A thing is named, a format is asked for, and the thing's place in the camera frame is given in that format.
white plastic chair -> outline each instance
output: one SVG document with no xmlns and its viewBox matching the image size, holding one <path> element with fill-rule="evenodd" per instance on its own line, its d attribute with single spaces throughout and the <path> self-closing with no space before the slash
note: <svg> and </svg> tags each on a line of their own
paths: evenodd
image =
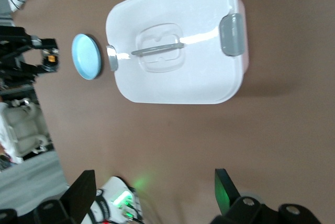
<svg viewBox="0 0 335 224">
<path fill-rule="evenodd" d="M 2 112 L 5 128 L 17 157 L 30 152 L 46 151 L 49 144 L 49 133 L 40 106 L 29 99 L 23 100 L 25 105 L 5 108 Z"/>
</svg>

white robotic device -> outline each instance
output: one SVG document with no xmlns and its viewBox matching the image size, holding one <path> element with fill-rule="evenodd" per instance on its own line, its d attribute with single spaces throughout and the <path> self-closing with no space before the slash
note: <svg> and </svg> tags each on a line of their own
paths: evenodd
<svg viewBox="0 0 335 224">
<path fill-rule="evenodd" d="M 96 198 L 82 224 L 142 222 L 136 190 L 118 177 L 111 177 L 96 191 Z"/>
</svg>

green light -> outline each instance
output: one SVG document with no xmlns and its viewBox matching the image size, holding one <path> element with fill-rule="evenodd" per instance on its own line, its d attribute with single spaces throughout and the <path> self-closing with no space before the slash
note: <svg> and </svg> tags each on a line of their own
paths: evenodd
<svg viewBox="0 0 335 224">
<path fill-rule="evenodd" d="M 118 206 L 126 197 L 131 198 L 132 195 L 128 191 L 124 191 L 116 200 L 113 202 L 114 206 Z"/>
<path fill-rule="evenodd" d="M 129 218 L 133 218 L 134 217 L 134 215 L 132 215 L 131 213 L 126 213 L 126 215 L 129 217 Z"/>
</svg>

white lid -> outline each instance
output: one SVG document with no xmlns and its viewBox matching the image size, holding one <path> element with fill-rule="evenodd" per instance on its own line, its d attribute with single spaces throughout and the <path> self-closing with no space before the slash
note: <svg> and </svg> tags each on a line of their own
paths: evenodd
<svg viewBox="0 0 335 224">
<path fill-rule="evenodd" d="M 242 83 L 242 56 L 224 54 L 220 23 L 235 13 L 238 0 L 116 5 L 106 33 L 116 51 L 121 93 L 133 102 L 158 104 L 217 104 L 231 98 Z"/>
</svg>

blue plate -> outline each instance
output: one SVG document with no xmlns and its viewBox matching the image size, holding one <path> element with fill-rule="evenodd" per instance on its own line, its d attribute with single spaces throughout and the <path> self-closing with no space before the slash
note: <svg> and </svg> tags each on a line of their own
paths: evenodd
<svg viewBox="0 0 335 224">
<path fill-rule="evenodd" d="M 80 76 L 92 80 L 101 69 L 99 48 L 92 38 L 84 34 L 75 36 L 72 42 L 72 59 Z"/>
</svg>

